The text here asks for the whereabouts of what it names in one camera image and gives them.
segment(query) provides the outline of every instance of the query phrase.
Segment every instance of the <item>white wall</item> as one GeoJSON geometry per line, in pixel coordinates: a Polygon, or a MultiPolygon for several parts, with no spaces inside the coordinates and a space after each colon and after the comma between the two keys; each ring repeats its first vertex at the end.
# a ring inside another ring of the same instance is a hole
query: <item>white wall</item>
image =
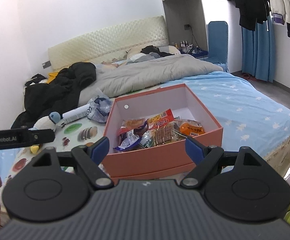
{"type": "Polygon", "coordinates": [[[242,29],[239,25],[239,9],[227,0],[202,0],[206,30],[211,21],[228,24],[228,68],[233,73],[242,70],[242,29]]]}
{"type": "Polygon", "coordinates": [[[31,75],[17,0],[0,0],[0,129],[9,129],[22,112],[23,86],[31,75]]]}
{"type": "Polygon", "coordinates": [[[276,71],[274,80],[290,88],[290,38],[286,25],[274,25],[276,71]]]}
{"type": "Polygon", "coordinates": [[[164,15],[162,0],[20,0],[20,21],[34,73],[47,48],[111,25],[164,15]]]}

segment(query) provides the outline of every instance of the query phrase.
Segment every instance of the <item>quilted cream headboard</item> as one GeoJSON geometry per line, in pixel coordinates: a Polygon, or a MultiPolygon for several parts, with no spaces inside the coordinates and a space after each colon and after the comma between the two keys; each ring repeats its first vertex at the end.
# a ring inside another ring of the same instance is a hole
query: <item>quilted cream headboard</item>
{"type": "Polygon", "coordinates": [[[114,62],[126,58],[126,51],[148,45],[168,45],[163,16],[147,18],[86,33],[48,49],[53,69],[69,67],[75,62],[114,62]]]}

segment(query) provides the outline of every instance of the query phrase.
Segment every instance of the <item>chair backrest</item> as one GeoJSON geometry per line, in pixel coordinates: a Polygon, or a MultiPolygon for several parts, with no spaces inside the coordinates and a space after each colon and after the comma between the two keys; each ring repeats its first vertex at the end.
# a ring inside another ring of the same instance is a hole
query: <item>chair backrest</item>
{"type": "Polygon", "coordinates": [[[208,57],[216,57],[220,63],[228,59],[228,25],[225,21],[208,24],[208,57]]]}

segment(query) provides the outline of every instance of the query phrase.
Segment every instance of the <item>blue curtain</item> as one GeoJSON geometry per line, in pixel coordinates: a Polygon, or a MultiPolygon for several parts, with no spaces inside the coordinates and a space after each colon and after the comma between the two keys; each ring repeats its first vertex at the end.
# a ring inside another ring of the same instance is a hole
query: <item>blue curtain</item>
{"type": "Polygon", "coordinates": [[[275,41],[271,17],[256,24],[255,31],[242,28],[242,72],[257,79],[273,82],[275,74],[275,41]]]}

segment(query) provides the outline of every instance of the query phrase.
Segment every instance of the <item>plush toy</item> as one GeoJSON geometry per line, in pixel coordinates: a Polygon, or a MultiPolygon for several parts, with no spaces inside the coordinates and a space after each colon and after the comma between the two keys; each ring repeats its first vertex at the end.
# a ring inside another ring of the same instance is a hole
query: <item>plush toy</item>
{"type": "MultiPolygon", "coordinates": [[[[37,120],[33,128],[30,130],[43,130],[43,129],[52,129],[56,130],[56,124],[61,120],[61,116],[58,112],[52,112],[49,116],[44,116],[41,119],[37,120]]],[[[33,145],[30,147],[30,151],[33,154],[36,154],[39,150],[39,145],[33,145]]]]}

